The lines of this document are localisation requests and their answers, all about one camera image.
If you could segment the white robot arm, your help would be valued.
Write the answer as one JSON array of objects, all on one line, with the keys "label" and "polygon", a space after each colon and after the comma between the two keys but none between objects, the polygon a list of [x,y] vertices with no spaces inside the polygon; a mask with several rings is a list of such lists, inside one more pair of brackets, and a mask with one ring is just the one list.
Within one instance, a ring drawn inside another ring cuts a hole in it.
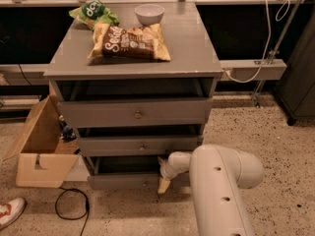
[{"label": "white robot arm", "polygon": [[172,179],[189,174],[199,236],[255,236],[239,191],[263,181],[264,168],[258,157],[229,147],[203,145],[157,161],[160,194]]}]

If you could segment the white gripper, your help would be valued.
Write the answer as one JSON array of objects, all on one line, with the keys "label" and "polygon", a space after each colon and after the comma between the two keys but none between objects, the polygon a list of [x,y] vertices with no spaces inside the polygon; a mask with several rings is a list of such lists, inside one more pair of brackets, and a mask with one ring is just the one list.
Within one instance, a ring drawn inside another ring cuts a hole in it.
[{"label": "white gripper", "polygon": [[176,169],[173,158],[163,159],[158,156],[157,161],[160,166],[159,171],[161,175],[158,180],[157,192],[159,194],[164,194],[171,183],[170,180],[178,175],[178,170]]}]

